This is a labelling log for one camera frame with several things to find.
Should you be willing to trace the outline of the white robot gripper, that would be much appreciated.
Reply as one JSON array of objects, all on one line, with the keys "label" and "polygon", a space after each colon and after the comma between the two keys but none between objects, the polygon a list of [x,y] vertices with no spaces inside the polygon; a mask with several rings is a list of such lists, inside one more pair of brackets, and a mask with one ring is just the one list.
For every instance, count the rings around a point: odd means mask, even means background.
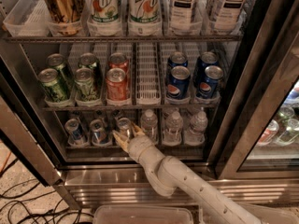
[{"label": "white robot gripper", "polygon": [[164,154],[144,135],[143,130],[132,123],[133,138],[129,143],[129,138],[117,131],[113,131],[113,136],[117,144],[123,151],[128,152],[129,156],[139,163],[146,172],[154,172],[160,165]]}]

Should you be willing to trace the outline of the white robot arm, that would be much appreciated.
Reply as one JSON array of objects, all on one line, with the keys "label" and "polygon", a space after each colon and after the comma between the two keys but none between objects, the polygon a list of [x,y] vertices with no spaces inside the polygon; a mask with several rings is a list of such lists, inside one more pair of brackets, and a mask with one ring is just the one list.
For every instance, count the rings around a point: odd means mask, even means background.
[{"label": "white robot arm", "polygon": [[132,123],[134,137],[113,131],[118,145],[139,163],[152,188],[170,197],[176,188],[183,190],[219,224],[262,224],[262,221],[208,184],[174,156],[165,156],[140,127]]}]

